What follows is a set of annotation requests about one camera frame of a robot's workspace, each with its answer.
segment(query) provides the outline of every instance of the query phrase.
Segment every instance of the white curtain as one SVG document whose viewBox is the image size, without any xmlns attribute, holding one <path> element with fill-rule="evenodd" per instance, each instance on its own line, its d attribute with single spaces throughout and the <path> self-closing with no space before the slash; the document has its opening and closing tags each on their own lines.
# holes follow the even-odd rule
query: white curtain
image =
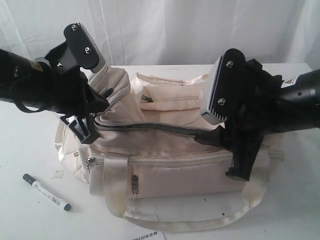
<svg viewBox="0 0 320 240">
<path fill-rule="evenodd" d="M 0 48 L 43 57 L 74 22 L 110 65 L 213 64 L 237 48 L 320 68 L 320 0 L 0 0 Z"/>
</svg>

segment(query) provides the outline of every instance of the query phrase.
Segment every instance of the paper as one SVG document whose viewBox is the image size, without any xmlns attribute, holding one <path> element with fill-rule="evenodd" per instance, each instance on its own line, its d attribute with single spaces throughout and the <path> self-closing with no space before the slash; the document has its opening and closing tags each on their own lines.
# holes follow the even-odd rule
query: paper
<svg viewBox="0 0 320 240">
<path fill-rule="evenodd" d="M 158 222 L 157 214 L 148 215 L 142 220 Z M 131 224 L 131 227 L 126 230 L 125 240 L 165 240 L 164 234 L 161 231 L 153 231 L 140 226 Z"/>
</svg>

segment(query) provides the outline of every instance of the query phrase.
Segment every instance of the canvas bag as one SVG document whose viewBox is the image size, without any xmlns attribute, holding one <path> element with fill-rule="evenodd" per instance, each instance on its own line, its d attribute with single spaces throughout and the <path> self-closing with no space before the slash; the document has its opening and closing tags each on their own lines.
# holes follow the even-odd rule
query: canvas bag
<svg viewBox="0 0 320 240">
<path fill-rule="evenodd" d="M 260 203 L 270 172 L 284 159 L 282 135 L 264 139 L 249 182 L 226 177 L 232 154 L 194 141 L 195 135 L 217 127 L 200 116 L 206 77 L 173 80 L 136 73 L 129 80 L 124 69 L 105 66 L 89 78 L 99 93 L 114 89 L 110 107 L 94 119 L 100 137 L 91 145 L 80 144 L 60 123 L 55 138 L 60 162 L 89 183 L 91 194 L 104 196 L 113 215 L 144 228 L 203 231 L 236 221 Z M 216 219 L 151 222 L 128 210 L 128 203 L 137 198 L 237 190 L 242 190 L 245 207 Z"/>
</svg>

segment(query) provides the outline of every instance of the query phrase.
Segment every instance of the white table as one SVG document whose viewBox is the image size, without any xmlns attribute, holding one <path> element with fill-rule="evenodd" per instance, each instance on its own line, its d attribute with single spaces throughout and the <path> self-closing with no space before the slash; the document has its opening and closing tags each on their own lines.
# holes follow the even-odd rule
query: white table
<svg viewBox="0 0 320 240">
<path fill-rule="evenodd" d="M 174 79 L 192 79 L 210 65 L 124 66 L 135 72 Z M 310 71 L 305 63 L 265 64 L 284 78 Z M 91 196 L 88 186 L 64 171 L 53 142 L 58 120 L 50 112 L 25 114 L 0 102 L 0 239 L 113 240 L 125 239 L 131 226 L 112 216 L 104 199 Z M 165 233 L 167 240 L 193 239 L 318 239 L 320 234 L 320 131 L 287 133 L 286 160 L 272 176 L 262 203 L 239 221 L 213 231 Z M 72 204 L 59 210 L 23 181 L 29 173 Z"/>
</svg>

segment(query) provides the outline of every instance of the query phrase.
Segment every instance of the marker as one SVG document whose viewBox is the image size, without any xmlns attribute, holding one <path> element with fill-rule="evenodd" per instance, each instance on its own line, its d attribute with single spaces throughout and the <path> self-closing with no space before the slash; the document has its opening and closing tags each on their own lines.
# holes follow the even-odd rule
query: marker
<svg viewBox="0 0 320 240">
<path fill-rule="evenodd" d="M 23 175 L 23 179 L 29 183 L 32 187 L 37 189 L 41 195 L 45 196 L 50 202 L 54 203 L 60 209 L 65 211 L 69 211 L 71 209 L 71 205 L 58 197 L 57 195 L 53 194 L 48 188 L 43 186 L 41 182 L 37 181 L 35 178 L 30 176 L 28 173 Z"/>
</svg>

